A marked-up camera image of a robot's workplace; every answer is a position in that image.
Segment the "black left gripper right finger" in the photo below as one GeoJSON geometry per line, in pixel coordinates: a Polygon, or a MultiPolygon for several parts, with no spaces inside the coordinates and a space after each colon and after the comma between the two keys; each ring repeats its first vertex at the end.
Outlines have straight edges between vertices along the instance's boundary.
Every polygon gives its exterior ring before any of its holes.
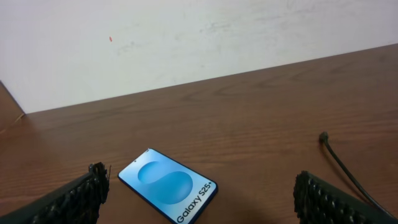
{"type": "Polygon", "coordinates": [[[307,171],[296,176],[294,212],[300,223],[397,224],[397,219],[361,202],[307,171]]]}

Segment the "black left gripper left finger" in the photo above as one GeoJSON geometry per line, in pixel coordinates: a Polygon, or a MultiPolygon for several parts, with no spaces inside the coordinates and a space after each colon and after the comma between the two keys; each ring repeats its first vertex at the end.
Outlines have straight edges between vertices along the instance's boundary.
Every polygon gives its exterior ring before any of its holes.
{"type": "Polygon", "coordinates": [[[109,192],[108,170],[102,162],[90,164],[88,173],[36,201],[1,217],[4,224],[92,223],[109,192]]]}

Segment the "blue Galaxy smartphone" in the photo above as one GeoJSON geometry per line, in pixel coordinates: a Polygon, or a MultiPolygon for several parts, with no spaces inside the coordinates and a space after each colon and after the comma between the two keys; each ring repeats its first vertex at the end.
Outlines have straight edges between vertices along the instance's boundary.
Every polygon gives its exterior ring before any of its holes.
{"type": "Polygon", "coordinates": [[[118,178],[173,224],[195,223],[218,192],[216,182],[152,148],[118,178]]]}

